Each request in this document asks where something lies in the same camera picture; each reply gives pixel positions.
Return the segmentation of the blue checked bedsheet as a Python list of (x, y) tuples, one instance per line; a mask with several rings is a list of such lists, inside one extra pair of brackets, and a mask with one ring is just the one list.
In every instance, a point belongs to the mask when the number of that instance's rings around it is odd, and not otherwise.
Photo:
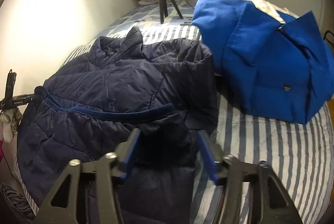
[(151, 27), (164, 29), (169, 25), (190, 24), (196, 2), (197, 0), (177, 1), (183, 19), (177, 14), (174, 6), (168, 2), (168, 16), (164, 19), (163, 24), (160, 21), (159, 4), (138, 6), (101, 31), (97, 37), (124, 37), (133, 26), (138, 26), (142, 31), (146, 31)]

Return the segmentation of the blue and white garment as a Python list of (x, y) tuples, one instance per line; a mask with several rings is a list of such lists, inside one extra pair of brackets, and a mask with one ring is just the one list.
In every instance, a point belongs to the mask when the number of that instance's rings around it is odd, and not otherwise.
[(312, 12), (264, 0), (198, 0), (192, 18), (245, 112), (306, 124), (333, 96), (333, 54)]

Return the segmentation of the black mini tripod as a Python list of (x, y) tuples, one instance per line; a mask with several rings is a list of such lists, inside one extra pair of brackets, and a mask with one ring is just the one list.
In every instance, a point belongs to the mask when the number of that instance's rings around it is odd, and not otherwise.
[[(172, 3), (172, 5), (174, 6), (178, 16), (183, 19), (182, 13), (176, 3), (175, 0), (170, 0), (170, 2)], [(164, 24), (165, 18), (168, 17), (169, 13), (168, 13), (168, 5), (167, 5), (167, 0), (158, 0), (158, 4), (159, 4), (159, 12), (160, 12), (160, 23)]]

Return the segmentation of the navy puffer jacket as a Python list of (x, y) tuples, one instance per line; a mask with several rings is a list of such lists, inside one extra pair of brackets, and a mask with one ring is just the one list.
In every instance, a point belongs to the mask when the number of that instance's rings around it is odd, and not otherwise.
[(197, 132), (217, 126), (213, 57), (184, 38), (146, 45), (138, 27), (99, 37), (37, 87), (18, 129), (22, 181), (41, 206), (72, 159), (96, 161), (140, 129), (118, 189), (125, 223), (189, 223)]

